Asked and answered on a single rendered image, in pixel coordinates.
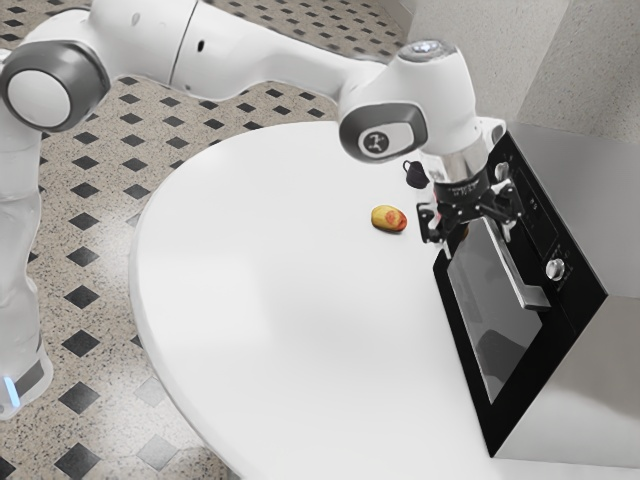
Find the yellow red mango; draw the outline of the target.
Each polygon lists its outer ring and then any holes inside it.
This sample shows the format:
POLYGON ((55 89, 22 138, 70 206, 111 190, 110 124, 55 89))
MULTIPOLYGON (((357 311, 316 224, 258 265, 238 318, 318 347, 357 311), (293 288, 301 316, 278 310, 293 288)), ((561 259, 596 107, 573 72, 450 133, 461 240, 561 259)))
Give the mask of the yellow red mango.
POLYGON ((374 207, 371 211, 370 220, 374 228, 390 233, 404 231, 408 223, 406 215, 391 205, 374 207))

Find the dark purple mug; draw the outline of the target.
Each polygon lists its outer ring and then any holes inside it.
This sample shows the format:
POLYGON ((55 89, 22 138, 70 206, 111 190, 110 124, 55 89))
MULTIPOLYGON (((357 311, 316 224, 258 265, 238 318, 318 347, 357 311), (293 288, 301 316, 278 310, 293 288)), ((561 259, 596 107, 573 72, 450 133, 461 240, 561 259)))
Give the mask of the dark purple mug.
POLYGON ((402 164, 405 171, 406 183, 417 190, 423 190, 429 184, 429 178, 427 177, 422 163, 418 160, 410 161, 405 160, 402 164))

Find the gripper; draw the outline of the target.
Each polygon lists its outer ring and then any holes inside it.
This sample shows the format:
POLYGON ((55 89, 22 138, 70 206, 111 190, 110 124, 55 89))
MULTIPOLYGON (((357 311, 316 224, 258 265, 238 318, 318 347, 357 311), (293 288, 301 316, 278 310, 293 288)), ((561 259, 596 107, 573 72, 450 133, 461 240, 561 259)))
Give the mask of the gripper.
POLYGON ((503 236, 523 216, 523 204, 511 178, 491 185, 486 171, 454 183, 436 182, 436 202, 416 205, 421 238, 424 243, 443 243, 453 230, 481 214, 493 219, 503 236))

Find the black and silver oven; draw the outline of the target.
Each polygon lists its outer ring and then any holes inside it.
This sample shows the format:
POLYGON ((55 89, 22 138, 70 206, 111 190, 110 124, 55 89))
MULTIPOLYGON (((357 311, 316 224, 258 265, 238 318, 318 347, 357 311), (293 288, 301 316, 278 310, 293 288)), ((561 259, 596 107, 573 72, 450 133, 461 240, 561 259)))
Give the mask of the black and silver oven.
POLYGON ((640 145, 515 123, 487 170, 521 218, 434 274, 488 453, 640 469, 640 145))

